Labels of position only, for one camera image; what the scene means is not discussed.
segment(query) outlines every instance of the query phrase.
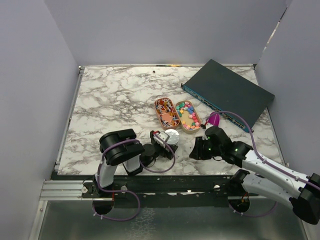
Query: purple cable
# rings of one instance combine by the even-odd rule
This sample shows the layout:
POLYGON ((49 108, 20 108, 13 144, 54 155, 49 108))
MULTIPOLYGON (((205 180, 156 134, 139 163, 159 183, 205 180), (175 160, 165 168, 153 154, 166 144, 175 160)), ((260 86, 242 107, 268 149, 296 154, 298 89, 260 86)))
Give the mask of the purple cable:
POLYGON ((172 155, 173 155, 173 162, 172 162, 172 165, 168 168, 168 169, 166 169, 166 170, 162 170, 162 171, 154 171, 154 170, 151 170, 151 169, 149 169, 149 168, 147 168, 145 165, 143 165, 143 163, 140 161, 140 165, 145 169, 145 170, 147 170, 148 172, 151 172, 151 173, 154 173, 154 174, 163 174, 163 173, 166 173, 166 172, 168 172, 168 171, 170 171, 173 167, 174 167, 174 165, 175 165, 175 163, 176 163, 176 155, 175 155, 175 153, 174 153, 174 151, 172 150, 172 148, 169 146, 169 144, 168 143, 166 143, 164 140, 162 140, 160 137, 158 137, 157 135, 154 135, 156 138, 158 138, 161 142, 163 142, 164 143, 164 145, 169 149, 169 151, 172 153, 172 155))
POLYGON ((279 167, 276 166, 276 165, 273 165, 271 162, 268 162, 267 160, 264 160, 264 158, 263 158, 262 156, 260 156, 260 154, 258 153, 257 146, 256 146, 256 143, 255 143, 255 139, 254 139, 254 135, 253 135, 253 133, 252 133, 252 131, 251 131, 251 128, 250 128, 249 124, 248 124, 241 116, 239 116, 238 114, 233 113, 233 112, 231 112, 231 111, 217 111, 217 112, 212 112, 212 113, 210 114, 210 116, 207 117, 206 120, 208 120, 210 117, 212 117, 212 116, 214 116, 214 115, 216 115, 216 114, 221 114, 221 113, 231 114, 231 115, 233 115, 233 116, 236 116, 237 118, 239 118, 239 119, 244 123, 244 125, 249 129, 249 133, 250 133, 251 140, 252 140, 253 150, 254 150, 256 156, 257 156, 259 159, 261 159, 265 164, 269 165, 270 167, 278 170, 279 172, 281 172, 281 173, 283 173, 283 174, 285 174, 285 175, 287 175, 287 176, 289 176, 289 177, 291 177, 291 178, 293 178, 293 179, 295 179, 295 180, 297 180, 297 181, 300 181, 300 182, 302 182, 302 183, 304 183, 304 184, 308 184, 309 186, 311 186, 311 187, 317 189, 318 191, 320 191, 320 187, 318 187, 317 185, 313 184, 312 182, 309 182, 309 181, 307 181, 307 180, 301 179, 300 177, 295 176, 295 175, 291 174, 290 172, 287 172, 287 171, 279 168, 279 167))
POLYGON ((101 187, 100 185, 100 171, 101 171, 101 167, 102 167, 102 164, 105 160, 105 155, 108 151, 110 151, 111 149, 114 149, 115 147, 118 147, 122 144, 128 144, 128 143, 139 143, 139 140, 137 139, 128 139, 128 140, 124 140, 124 141, 121 141, 121 142, 118 142, 110 147, 108 147, 106 150, 104 150, 104 152, 102 153, 102 159, 101 159, 101 162, 99 164, 99 167, 98 167, 98 171, 97 171, 97 179, 96 179, 96 182, 97 182, 97 185, 98 185, 98 188, 105 192, 105 193, 129 193, 129 194, 132 194, 137 202, 138 202, 138 208, 137 208, 137 211, 134 215, 132 215, 131 217, 127 217, 127 218, 123 218, 123 219, 119 219, 119 218, 113 218, 113 217, 109 217, 109 216, 104 216, 104 215, 100 215, 97 213, 96 209, 95 209, 95 206, 92 204, 92 209, 94 211, 94 215, 97 215, 99 216, 100 218, 103 218, 103 219, 109 219, 109 220, 112 220, 112 221, 117 221, 117 222, 125 222, 125 221, 129 221, 131 219, 134 219, 140 212, 140 200, 139 200, 139 197, 137 194, 135 194, 133 191, 129 191, 129 190, 105 190, 101 187))
POLYGON ((245 214, 245 213, 243 213, 243 212, 238 212, 238 211, 235 210, 235 209, 231 206, 231 204, 229 203, 229 207, 233 210, 234 213, 239 214, 239 215, 241 215, 241 216, 245 216, 245 217, 247 217, 247 218, 262 218, 262 217, 265 217, 265 216, 267 216, 267 215, 269 215, 269 214, 272 214, 272 213, 276 210, 277 205, 278 205, 278 202, 275 202, 274 205, 273 205, 273 207, 272 207, 269 211, 267 211, 267 212, 265 212, 265 213, 262 213, 262 214, 259 214, 259 215, 249 215, 249 214, 245 214))

